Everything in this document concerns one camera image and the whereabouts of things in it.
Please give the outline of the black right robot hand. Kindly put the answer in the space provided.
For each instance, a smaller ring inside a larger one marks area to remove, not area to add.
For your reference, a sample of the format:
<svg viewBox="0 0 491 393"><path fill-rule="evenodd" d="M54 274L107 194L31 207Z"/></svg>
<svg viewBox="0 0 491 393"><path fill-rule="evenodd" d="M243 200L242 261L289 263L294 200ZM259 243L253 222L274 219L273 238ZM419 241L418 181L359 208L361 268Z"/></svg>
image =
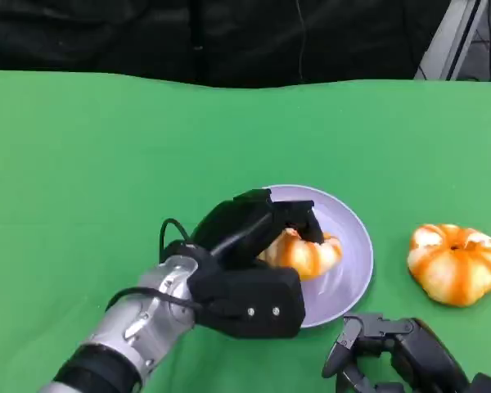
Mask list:
<svg viewBox="0 0 491 393"><path fill-rule="evenodd" d="M358 358L390 354L403 382L373 383ZM337 392L463 392L471 384L462 366L430 327L418 318L387 319L382 314L347 313L343 329L322 368L336 379Z"/></svg>

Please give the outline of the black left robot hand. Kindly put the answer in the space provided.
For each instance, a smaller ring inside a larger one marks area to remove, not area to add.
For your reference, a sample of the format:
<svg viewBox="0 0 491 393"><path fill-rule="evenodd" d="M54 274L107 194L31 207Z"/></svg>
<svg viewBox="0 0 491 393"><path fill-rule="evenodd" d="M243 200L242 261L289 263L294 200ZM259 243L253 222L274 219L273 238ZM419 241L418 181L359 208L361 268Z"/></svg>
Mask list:
<svg viewBox="0 0 491 393"><path fill-rule="evenodd" d="M214 207L196 226L191 239L225 269L256 265L287 228L305 241L324 242L313 201L273 201L269 188L253 189Z"/></svg>

